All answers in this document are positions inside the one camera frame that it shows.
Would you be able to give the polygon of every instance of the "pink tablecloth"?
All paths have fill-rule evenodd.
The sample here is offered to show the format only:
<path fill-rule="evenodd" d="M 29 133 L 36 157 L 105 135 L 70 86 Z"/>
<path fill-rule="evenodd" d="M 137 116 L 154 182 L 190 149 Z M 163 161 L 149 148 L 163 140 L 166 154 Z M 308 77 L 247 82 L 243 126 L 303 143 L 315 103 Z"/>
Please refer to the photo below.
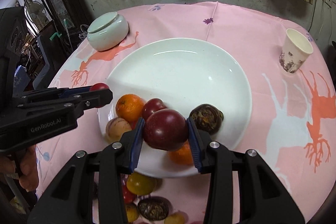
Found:
<path fill-rule="evenodd" d="M 322 55 L 308 32 L 288 20 L 212 2 L 145 5 L 119 13 L 130 26 L 127 38 L 107 52 L 96 52 L 87 40 L 83 41 L 51 86 L 78 87 L 104 82 L 128 54 L 165 38 L 198 38 L 223 48 L 245 71 L 253 96 L 251 121 L 236 150 L 256 149 L 308 221 L 326 199 L 336 178 L 335 90 Z M 302 72 L 292 76 L 284 74 L 278 65 L 287 28 L 302 32 L 314 47 Z M 92 153 L 106 145 L 95 109 L 79 118 L 77 129 L 39 144 L 37 194 L 43 193 L 76 151 Z M 203 220 L 208 190 L 209 176 L 197 175 L 165 179 L 153 195 L 167 198 L 175 211 L 188 215 L 191 223 Z M 238 215 L 235 197 L 235 223 Z"/>

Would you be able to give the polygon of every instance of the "metal bolt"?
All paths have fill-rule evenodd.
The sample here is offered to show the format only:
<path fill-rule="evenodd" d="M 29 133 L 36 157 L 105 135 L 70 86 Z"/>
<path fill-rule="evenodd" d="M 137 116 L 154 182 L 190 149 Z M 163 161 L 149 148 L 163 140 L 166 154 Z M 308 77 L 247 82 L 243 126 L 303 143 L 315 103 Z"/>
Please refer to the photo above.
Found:
<path fill-rule="evenodd" d="M 119 148 L 121 148 L 123 145 L 122 145 L 122 143 L 120 143 L 120 142 L 115 142 L 115 143 L 113 143 L 112 144 L 112 147 L 114 148 L 114 149 L 119 149 Z"/>
<path fill-rule="evenodd" d="M 249 149 L 249 150 L 247 150 L 247 154 L 250 157 L 255 157 L 257 155 L 257 152 L 254 149 Z"/>
<path fill-rule="evenodd" d="M 83 150 L 77 151 L 77 153 L 76 153 L 77 158 L 82 158 L 84 156 L 85 156 L 85 151 L 83 151 Z"/>
<path fill-rule="evenodd" d="M 212 148 L 218 148 L 219 147 L 219 143 L 218 142 L 211 142 L 210 143 L 210 147 L 212 147 Z"/>

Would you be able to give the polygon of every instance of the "human hand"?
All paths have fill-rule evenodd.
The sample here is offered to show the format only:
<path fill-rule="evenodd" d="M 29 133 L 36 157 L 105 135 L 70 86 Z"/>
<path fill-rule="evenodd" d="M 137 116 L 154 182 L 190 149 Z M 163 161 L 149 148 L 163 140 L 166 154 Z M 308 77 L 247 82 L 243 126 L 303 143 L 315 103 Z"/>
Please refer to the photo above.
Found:
<path fill-rule="evenodd" d="M 26 154 L 20 162 L 20 169 L 23 173 L 23 175 L 19 178 L 21 187 L 26 189 L 28 192 L 34 191 L 39 185 L 35 145 L 27 149 Z M 14 163 L 5 156 L 0 156 L 0 173 L 15 173 Z"/>

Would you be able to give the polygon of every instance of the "paper cup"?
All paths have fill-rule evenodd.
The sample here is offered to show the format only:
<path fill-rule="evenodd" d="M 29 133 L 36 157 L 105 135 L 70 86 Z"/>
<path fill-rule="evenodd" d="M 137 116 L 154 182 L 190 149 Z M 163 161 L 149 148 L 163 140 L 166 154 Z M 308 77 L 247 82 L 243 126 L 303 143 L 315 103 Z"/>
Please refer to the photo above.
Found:
<path fill-rule="evenodd" d="M 308 39 L 294 29 L 287 30 L 285 43 L 282 47 L 279 62 L 282 68 L 295 73 L 313 53 L 313 46 Z"/>

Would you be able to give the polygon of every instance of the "white plate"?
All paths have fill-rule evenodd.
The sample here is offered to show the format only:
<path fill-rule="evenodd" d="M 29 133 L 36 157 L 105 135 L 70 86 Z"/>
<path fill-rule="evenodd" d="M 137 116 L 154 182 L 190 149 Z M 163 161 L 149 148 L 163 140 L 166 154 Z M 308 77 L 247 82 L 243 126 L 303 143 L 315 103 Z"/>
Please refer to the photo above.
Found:
<path fill-rule="evenodd" d="M 124 58 L 106 84 L 113 100 L 98 110 L 100 130 L 114 117 L 115 104 L 133 93 L 145 100 L 160 98 L 185 118 L 200 104 L 211 104 L 224 114 L 213 139 L 234 149 L 244 135 L 252 111 L 252 94 L 241 66 L 223 49 L 206 41 L 170 38 L 148 44 Z M 194 175 L 195 167 L 177 165 L 162 150 L 142 145 L 137 172 L 156 178 Z"/>

